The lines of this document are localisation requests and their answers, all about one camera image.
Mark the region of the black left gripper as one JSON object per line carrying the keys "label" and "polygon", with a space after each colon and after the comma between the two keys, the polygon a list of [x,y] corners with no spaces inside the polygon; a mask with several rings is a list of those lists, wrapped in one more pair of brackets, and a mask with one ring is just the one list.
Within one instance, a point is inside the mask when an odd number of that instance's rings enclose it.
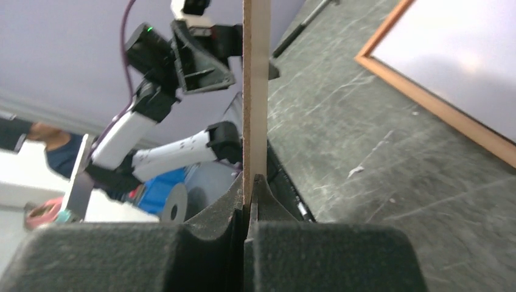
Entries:
{"label": "black left gripper", "polygon": [[241,24],[188,27],[185,21],[174,20],[170,27],[174,64],[183,94],[225,90],[236,83],[228,60],[239,57],[242,63]]}

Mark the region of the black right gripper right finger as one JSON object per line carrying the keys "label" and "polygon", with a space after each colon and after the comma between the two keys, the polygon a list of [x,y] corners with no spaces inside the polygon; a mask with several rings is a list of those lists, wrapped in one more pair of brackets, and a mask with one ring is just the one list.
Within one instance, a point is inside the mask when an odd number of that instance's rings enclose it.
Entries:
{"label": "black right gripper right finger", "polygon": [[427,291],[399,229],[299,221],[254,179],[243,248],[244,291]]}

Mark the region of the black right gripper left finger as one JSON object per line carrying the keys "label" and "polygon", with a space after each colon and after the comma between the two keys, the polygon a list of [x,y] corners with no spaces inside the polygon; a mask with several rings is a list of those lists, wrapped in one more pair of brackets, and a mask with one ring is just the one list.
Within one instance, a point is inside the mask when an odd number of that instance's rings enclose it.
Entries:
{"label": "black right gripper left finger", "polygon": [[29,234],[2,291],[239,291],[242,179],[184,223],[66,223]]}

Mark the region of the brown backing board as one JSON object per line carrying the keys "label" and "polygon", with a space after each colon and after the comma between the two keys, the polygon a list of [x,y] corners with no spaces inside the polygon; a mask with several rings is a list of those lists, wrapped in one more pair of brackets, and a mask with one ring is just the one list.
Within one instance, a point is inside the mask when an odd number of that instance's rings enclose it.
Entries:
{"label": "brown backing board", "polygon": [[243,2],[243,201],[254,177],[267,172],[267,109],[271,1]]}

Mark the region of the wooden picture frame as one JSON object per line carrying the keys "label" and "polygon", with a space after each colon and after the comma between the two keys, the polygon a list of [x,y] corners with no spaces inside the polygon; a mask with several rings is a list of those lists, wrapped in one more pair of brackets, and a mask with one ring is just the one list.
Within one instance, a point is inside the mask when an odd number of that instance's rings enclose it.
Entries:
{"label": "wooden picture frame", "polygon": [[412,4],[413,1],[411,0],[399,1],[375,33],[356,54],[354,60],[369,72],[440,118],[440,120],[482,146],[482,148],[515,167],[515,144],[440,98],[433,96],[426,89],[421,88],[402,74],[371,56],[372,51],[380,44]]}

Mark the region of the glossy mountain landscape photo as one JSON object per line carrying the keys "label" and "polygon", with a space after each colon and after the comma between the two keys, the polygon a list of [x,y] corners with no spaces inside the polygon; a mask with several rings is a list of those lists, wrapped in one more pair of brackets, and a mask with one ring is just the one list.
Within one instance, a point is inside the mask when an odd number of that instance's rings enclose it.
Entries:
{"label": "glossy mountain landscape photo", "polygon": [[414,1],[372,56],[515,140],[515,1]]}

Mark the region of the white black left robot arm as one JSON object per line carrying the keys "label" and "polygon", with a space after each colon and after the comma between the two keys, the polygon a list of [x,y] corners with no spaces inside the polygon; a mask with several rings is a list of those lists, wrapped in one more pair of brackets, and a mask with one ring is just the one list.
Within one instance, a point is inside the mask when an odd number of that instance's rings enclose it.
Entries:
{"label": "white black left robot arm", "polygon": [[97,183],[130,192],[163,173],[211,161],[242,162],[237,126],[221,121],[202,128],[172,110],[189,94],[224,91],[235,84],[228,60],[243,52],[240,24],[192,27],[170,25],[165,39],[147,23],[139,25],[122,48],[130,67],[142,75],[133,100],[93,143],[85,166]]}

